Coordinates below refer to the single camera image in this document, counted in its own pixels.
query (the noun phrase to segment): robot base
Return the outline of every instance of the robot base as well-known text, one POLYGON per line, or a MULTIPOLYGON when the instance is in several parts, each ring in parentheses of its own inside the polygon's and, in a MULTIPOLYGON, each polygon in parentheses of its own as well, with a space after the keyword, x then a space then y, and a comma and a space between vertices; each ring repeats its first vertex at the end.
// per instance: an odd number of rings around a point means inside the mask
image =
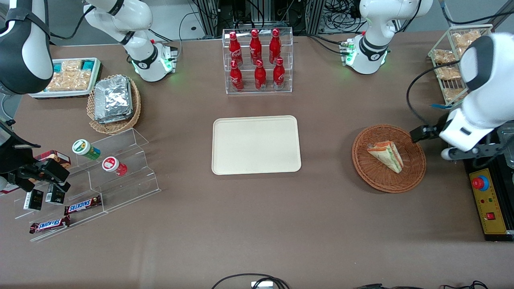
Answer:
POLYGON ((148 82, 156 82, 163 79, 166 75, 175 72, 177 66, 177 50, 171 50, 169 46, 155 43, 157 48, 157 58, 147 69, 138 67, 132 62, 137 74, 148 82))
POLYGON ((372 74, 386 61, 387 51, 382 56, 376 54, 376 60, 370 61, 359 46, 362 37, 362 35, 357 35, 354 38, 347 39, 346 43, 339 45, 339 50, 344 53, 344 55, 341 55, 341 61, 343 66, 349 66, 360 74, 372 74))

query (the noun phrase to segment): table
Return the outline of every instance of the table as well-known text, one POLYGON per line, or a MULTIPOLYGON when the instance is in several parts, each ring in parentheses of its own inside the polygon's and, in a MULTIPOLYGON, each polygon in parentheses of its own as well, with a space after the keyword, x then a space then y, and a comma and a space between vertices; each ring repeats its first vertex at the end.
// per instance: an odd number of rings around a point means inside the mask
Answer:
MULTIPOLYGON (((229 97, 219 41, 184 42, 177 74, 145 83, 119 45, 53 47, 54 58, 97 57, 102 76, 132 77, 143 109, 136 129, 162 192, 41 243, 12 217, 21 192, 0 198, 2 288, 210 288, 224 276, 267 273, 292 288, 351 288, 381 282, 437 288, 478 279, 514 285, 514 248, 483 241, 462 163, 439 157, 441 140, 421 143, 427 173, 414 190, 380 193, 357 175, 351 145, 370 125, 410 130, 405 91, 430 67, 425 56, 443 32, 400 33, 384 66, 358 75, 339 57, 297 37, 293 93, 229 97), (212 124, 218 118, 293 115, 302 169, 216 176, 212 124)), ((332 37, 343 40, 346 35, 332 37)), ((413 104, 436 120, 435 77, 413 88, 413 104)), ((17 133, 71 155, 78 138, 104 137, 88 125, 85 99, 23 97, 17 133)), ((249 288, 252 278, 227 281, 249 288)))

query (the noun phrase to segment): wicker basket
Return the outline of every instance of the wicker basket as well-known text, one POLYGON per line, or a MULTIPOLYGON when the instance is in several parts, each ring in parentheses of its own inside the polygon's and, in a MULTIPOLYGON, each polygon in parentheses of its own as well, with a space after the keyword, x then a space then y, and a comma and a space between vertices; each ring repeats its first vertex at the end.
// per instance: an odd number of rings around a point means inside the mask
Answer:
MULTIPOLYGON (((111 75, 105 79, 111 79, 115 75, 111 75)), ((114 135, 122 131, 126 131, 132 128, 141 114, 141 98, 139 97, 139 90, 137 90, 136 84, 130 79, 131 91, 132 91, 132 107, 134 109, 134 115, 131 119, 121 120, 107 124, 99 124, 95 121, 95 90, 89 94, 87 98, 87 115, 92 119, 89 125, 99 133, 114 135)))
POLYGON ((403 193, 416 187, 425 175, 427 160, 420 145, 401 128, 379 124, 364 129, 355 138, 352 160, 359 175, 373 188, 387 193, 403 193), (380 141, 396 144, 404 167, 397 174, 371 155, 367 148, 380 141))

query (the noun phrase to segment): white jar lid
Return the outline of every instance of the white jar lid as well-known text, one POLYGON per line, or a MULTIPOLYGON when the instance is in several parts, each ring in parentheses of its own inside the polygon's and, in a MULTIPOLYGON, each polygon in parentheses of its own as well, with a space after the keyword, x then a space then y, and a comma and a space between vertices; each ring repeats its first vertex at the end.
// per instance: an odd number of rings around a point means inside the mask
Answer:
POLYGON ((79 139, 73 143, 71 149, 78 155, 85 155, 91 149, 91 144, 85 139, 79 139))
POLYGON ((102 167, 107 172, 114 172, 120 166, 120 161, 117 158, 110 156, 103 160, 102 167))

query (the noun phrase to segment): switch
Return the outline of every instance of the switch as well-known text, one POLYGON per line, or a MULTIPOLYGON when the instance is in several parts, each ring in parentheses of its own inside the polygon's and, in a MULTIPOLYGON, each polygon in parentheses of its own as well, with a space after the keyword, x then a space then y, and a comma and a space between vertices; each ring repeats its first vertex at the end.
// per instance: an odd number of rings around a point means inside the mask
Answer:
POLYGON ((485 191, 489 189, 489 180, 482 175, 471 180, 471 185, 477 190, 485 191))

